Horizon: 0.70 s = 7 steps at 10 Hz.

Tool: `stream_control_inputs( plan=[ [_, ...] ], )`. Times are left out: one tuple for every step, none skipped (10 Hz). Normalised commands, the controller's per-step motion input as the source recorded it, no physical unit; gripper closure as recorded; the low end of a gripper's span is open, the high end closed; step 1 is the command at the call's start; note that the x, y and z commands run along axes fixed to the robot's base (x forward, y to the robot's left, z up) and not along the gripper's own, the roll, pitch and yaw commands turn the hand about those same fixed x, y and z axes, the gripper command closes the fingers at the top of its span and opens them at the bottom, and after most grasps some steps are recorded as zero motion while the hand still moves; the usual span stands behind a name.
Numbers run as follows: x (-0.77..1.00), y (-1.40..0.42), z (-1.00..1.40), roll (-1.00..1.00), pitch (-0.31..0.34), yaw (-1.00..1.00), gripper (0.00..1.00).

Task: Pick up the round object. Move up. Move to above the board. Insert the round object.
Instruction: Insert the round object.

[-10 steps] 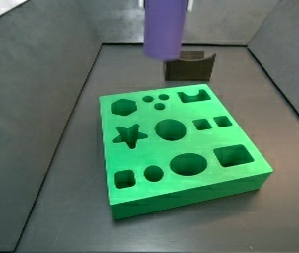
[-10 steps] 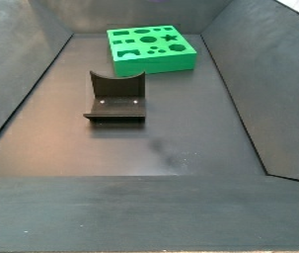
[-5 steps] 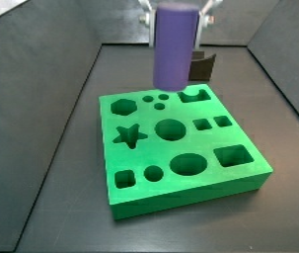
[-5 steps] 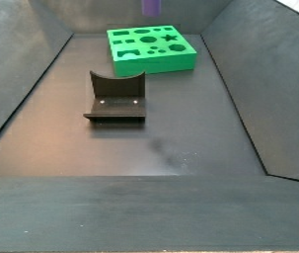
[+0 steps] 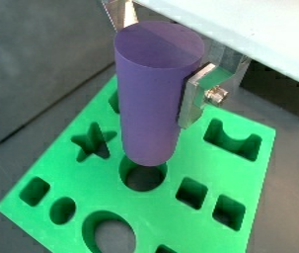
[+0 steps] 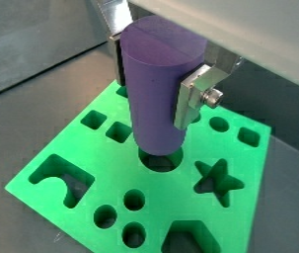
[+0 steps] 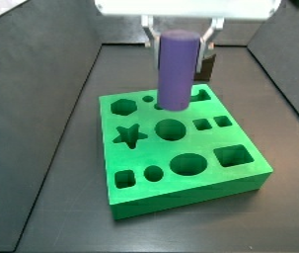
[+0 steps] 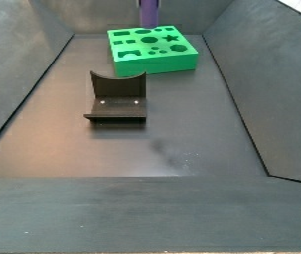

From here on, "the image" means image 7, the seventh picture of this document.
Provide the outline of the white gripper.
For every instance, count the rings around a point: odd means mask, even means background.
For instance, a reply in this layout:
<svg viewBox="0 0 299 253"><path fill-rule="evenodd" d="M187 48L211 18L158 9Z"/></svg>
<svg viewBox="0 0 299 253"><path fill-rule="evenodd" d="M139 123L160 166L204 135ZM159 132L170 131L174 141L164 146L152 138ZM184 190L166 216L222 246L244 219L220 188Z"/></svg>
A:
<svg viewBox="0 0 299 253"><path fill-rule="evenodd" d="M154 62L159 57L159 33L154 30L152 16L214 18L200 37L196 72L211 51L210 44L224 28L224 19L266 20L277 11L282 0L95 0L103 15L142 16L142 27L148 37Z"/></svg>

